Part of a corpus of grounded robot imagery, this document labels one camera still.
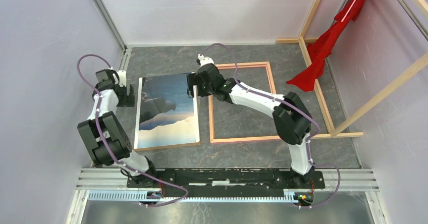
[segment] metal base plate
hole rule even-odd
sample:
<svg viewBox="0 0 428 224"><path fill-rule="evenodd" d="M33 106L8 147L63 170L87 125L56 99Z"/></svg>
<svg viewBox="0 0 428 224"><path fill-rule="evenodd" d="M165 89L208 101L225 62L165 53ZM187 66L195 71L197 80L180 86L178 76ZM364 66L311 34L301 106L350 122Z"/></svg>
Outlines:
<svg viewBox="0 0 428 224"><path fill-rule="evenodd" d="M158 178L189 191L188 197L283 197L284 189L324 189L323 174L315 171L306 183L297 185L290 171L280 169L165 169ZM147 188L128 180L128 188ZM183 191L165 185L166 197L180 197Z"/></svg>

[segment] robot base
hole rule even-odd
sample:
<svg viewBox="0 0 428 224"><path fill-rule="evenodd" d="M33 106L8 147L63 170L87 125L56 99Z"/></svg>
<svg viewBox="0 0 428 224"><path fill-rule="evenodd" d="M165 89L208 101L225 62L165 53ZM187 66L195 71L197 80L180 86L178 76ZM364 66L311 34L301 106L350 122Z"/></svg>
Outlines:
<svg viewBox="0 0 428 224"><path fill-rule="evenodd" d="M164 169L157 170L157 178L183 186L188 197L275 197L284 196L284 189L324 189L323 174L309 172L296 181L296 173L283 169ZM128 179L128 188L147 188ZM166 197L180 197L183 191L165 185Z"/></svg>
<svg viewBox="0 0 428 224"><path fill-rule="evenodd" d="M146 171L146 174L156 177L158 174L156 172L156 168L154 167L153 162L145 157L147 159L148 163L148 170ZM155 180L152 180L149 177L146 177L144 175L136 175L132 176L127 170L121 169L121 173L128 177L128 182L126 184L126 187L128 188L150 188L150 187L156 187L158 183Z"/></svg>

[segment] glass panel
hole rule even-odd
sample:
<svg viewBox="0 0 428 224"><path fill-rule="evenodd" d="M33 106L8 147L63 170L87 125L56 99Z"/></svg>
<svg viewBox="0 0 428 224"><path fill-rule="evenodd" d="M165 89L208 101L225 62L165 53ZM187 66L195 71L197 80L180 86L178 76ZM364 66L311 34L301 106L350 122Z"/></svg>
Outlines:
<svg viewBox="0 0 428 224"><path fill-rule="evenodd" d="M315 193L315 203L330 193ZM364 192L338 193L328 204L299 210L285 203L181 202L159 208L145 208L138 202L88 201L82 223L90 224L200 224L200 223L374 223Z"/></svg>

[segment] wooden frame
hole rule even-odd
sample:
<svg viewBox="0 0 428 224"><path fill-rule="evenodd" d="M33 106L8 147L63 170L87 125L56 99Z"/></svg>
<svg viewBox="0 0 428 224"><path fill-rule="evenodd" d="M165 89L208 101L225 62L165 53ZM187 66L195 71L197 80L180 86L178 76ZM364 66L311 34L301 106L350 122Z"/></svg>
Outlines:
<svg viewBox="0 0 428 224"><path fill-rule="evenodd" d="M277 43L299 43L300 49L302 50L303 58L305 60L306 66L312 64L311 59L309 57L309 53L307 51L306 43L311 42L307 38L304 38L309 25L315 15L316 9L321 0L314 0L312 4L312 8L306 18L306 21L303 25L302 30L300 31L300 37L298 39L278 39ZM428 19L428 3L425 0L413 0L415 4L419 7L422 13ZM321 112L324 117L324 121L326 122L326 127L330 135L329 137L359 137L362 136L362 132L356 133L341 133L346 128L348 128L352 123L358 120L361 116L375 107L379 102L384 100L388 95L394 92L398 87L403 85L407 80L416 75L420 70L428 65L428 52L424 54L421 58L419 58L416 62L414 62L410 67L408 67L403 73L401 73L395 80L389 83L385 88L383 88L378 94L376 94L372 99L370 99L365 105L363 105L360 109L358 109L351 117L349 117L345 122L343 122L338 128L334 127L332 122L329 109L327 108L326 101L324 99L323 92L321 91L318 80L315 81L314 91L316 97L319 102L319 106L321 108Z"/></svg>
<svg viewBox="0 0 428 224"><path fill-rule="evenodd" d="M413 0L415 4L419 7L421 12L428 19L428 3L425 0ZM332 133L333 135L339 135L343 130L348 128L352 123L358 120L361 116L375 107L379 102L388 97L392 92L394 92L398 87L403 85L407 80L415 76L420 70L425 68L428 65L428 52L425 53L421 58L415 61L410 67L408 67L403 73L401 73L397 78L395 78L391 83L389 83L385 88L383 88L379 93L377 93L373 98L371 98L366 104L364 104L360 109L358 109L351 117L345 120L337 129Z"/></svg>
<svg viewBox="0 0 428 224"><path fill-rule="evenodd" d="M235 64L217 64L216 66L217 66L217 68L219 70L222 70L222 69L234 69L235 68ZM263 67L266 68L267 80L269 82L269 87L271 89L271 93L276 94L274 78L272 76L271 65L270 65L269 62L240 63L240 64L238 64L238 68L240 68L240 69L245 69L245 68L263 68ZM212 99L212 96L210 95L208 97L208 117L209 117L209 141L211 142L211 144L280 140L279 136L240 137L240 138L216 139L215 138L215 129L214 129L214 106L213 106L213 102L212 101L213 101L213 99ZM331 117L330 117L329 113L326 116L324 116L324 113L323 113L323 117L328 117L330 119L330 121L331 121ZM343 138L343 137L361 137L362 135L363 135L362 132L356 132L356 133L341 133L341 134L338 134L338 135L334 136L334 135L330 134L330 132L329 132L328 134L318 134L318 135L315 135L312 139Z"/></svg>

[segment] cable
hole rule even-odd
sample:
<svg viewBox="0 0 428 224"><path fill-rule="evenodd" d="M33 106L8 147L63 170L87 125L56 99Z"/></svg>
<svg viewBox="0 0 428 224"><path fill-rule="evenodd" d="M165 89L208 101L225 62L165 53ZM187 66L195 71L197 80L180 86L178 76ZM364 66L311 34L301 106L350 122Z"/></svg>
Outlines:
<svg viewBox="0 0 428 224"><path fill-rule="evenodd" d="M185 189L185 188L183 188L183 187L181 187L181 186L178 186L178 185L171 184L171 183L168 183L168 182L166 182L166 181L160 180L160 179L158 179L158 178L156 178L156 177L153 177L153 176L151 176L151 175L149 175L149 174L147 174L147 173L145 173L145 172L142 172L142 171L140 171L140 170L136 170L136 169L134 169L133 167L131 167L131 166L129 166L129 165L126 165L126 164L124 164L123 162L119 161L119 160L116 158L115 154L112 152L112 150L110 149L109 145L107 144L107 140L105 139L105 136L104 136L104 134L103 134L103 132L102 132L102 129L101 129L101 126L100 126L100 124L99 124L99 107L100 107L100 105L101 105L101 101L102 101L102 99L103 99L103 96L101 95L101 92L100 92L100 91L99 91L95 86L93 86L91 83L89 83L89 81L88 81L88 80L86 80L86 78L82 75L82 72L80 71L80 63L81 63L81 61L82 61L84 58L86 58L86 57L96 57L96 58L99 58L99 59L103 60L103 61L108 65L108 67L109 67L109 68L111 68L111 65L107 62L107 60L105 60L104 58L102 58L101 56L96 55L96 54L86 54L86 55L83 55L83 56L81 56L81 57L79 58L79 60L77 61L77 73L79 74L80 78L82 78L82 80L83 80L83 81L84 81L84 82L85 82L89 87L91 87L91 88L92 88L92 89L93 89L93 90L98 94L98 96L99 96L99 98L98 98L98 103L96 104L95 125L96 125L96 128L97 128L97 130L98 130L99 136L101 137L101 140L102 140L102 142L103 142L103 144L104 144L105 148L107 149L107 152L109 152L110 157L112 157L113 161L114 161L117 165L122 165L122 166L124 166L125 168L127 168L128 170L130 170L130 171L132 171L132 172L139 173L139 174L144 175L144 176L146 176L146 177L148 177L148 178L150 178L150 179L152 179L152 180L155 180L155 181L157 181L157 182L159 182L159 183L162 183L162 184L165 184L165 185L172 186L172 187L174 187L174 188L177 188L177 189L183 190L183 191L185 192L185 194L184 194L183 196L181 196L181 197L179 197L179 198L177 198L177 199L170 200L170 201L167 201L167 202L162 203L162 204L146 205L146 207L161 207L161 206L165 206L165 205L169 205L169 204L175 203L175 202L177 202L177 201L179 201L179 200L181 200L181 199L183 199L183 198L186 198L186 196L189 194L189 191L188 191L187 189Z"/></svg>
<svg viewBox="0 0 428 224"><path fill-rule="evenodd" d="M310 165L312 165L313 167L334 167L336 170L337 170L337 175L338 175L338 180L337 180L337 186L336 186L336 189L334 190L334 192L333 192L333 194L330 196L330 198L328 198L327 200L325 200L325 201L323 201L323 202L321 202L321 203L318 203L318 204L316 204L316 205L313 205L313 206L302 206L302 207L300 207L300 208L304 208L304 209L311 209L311 208L313 208L313 207L317 207L317 206L320 206L320 205L324 205L324 204L326 204L326 203L328 203L336 194L337 194L337 192L339 191L339 187L340 187L340 180L341 180L341 177L340 177L340 170L339 170L339 167L337 166L337 165L335 165L335 164L330 164L330 163L328 163L328 164L320 164L320 165L317 165L317 164L314 164L313 163L313 160L312 160L312 156L311 156L311 153L310 153L310 146L309 146L309 143L310 143L310 139L313 137L313 136L315 136L316 134L318 134L320 131L321 131L321 128L319 127L319 125L318 125L318 123L316 123L316 121L314 120L314 119L312 119L310 116L308 116L307 114L305 114L303 111L301 111L300 109L298 109L297 107L295 107L294 105L292 105L292 104L290 104L290 103L288 103L288 102L286 102L286 101L284 101L284 100L282 100L282 99L278 99L278 98L273 98L272 96L270 96L270 95L267 95L267 94L263 94L263 93L260 93L260 92L257 92L257 91L254 91L254 90L248 90L245 86L243 86L243 85L241 85L240 83L239 83L239 81L238 81L238 62L236 61L236 58L235 58L235 55L233 54L233 52L226 46L226 45L224 45L224 44L221 44L221 43L214 43L214 44L211 44L211 45L209 45L202 53L201 53L201 55L203 55L207 50L209 50L210 48L212 48L213 46L221 46L221 47L223 47L224 49L226 49L229 53L230 53L230 55L232 56L232 58L233 58L233 61L234 61L234 63L235 63L235 73L233 74L233 78L234 78L234 80L235 80L235 82L236 82L236 84L237 85L239 85L241 88L243 88L244 90L246 90L246 91L249 91L249 92L251 92L251 93L254 93L254 94L257 94L257 95L260 95L260 96L263 96L263 97L266 97L266 98L268 98L268 99L274 99L274 100L276 100L276 101L278 101L278 102L281 102L281 103L283 103L283 104L285 104L286 106L288 106L288 107L290 107L291 109L293 109L293 110L295 110L296 112L298 112L299 114L301 114L303 117L305 117L306 119L308 119L312 124L314 124L315 125L315 127L316 127L316 132L315 133L313 133L313 134L311 134L310 136L308 136L307 137L307 141L306 141L306 154L307 154L307 157L308 157L308 162L310 163Z"/></svg>

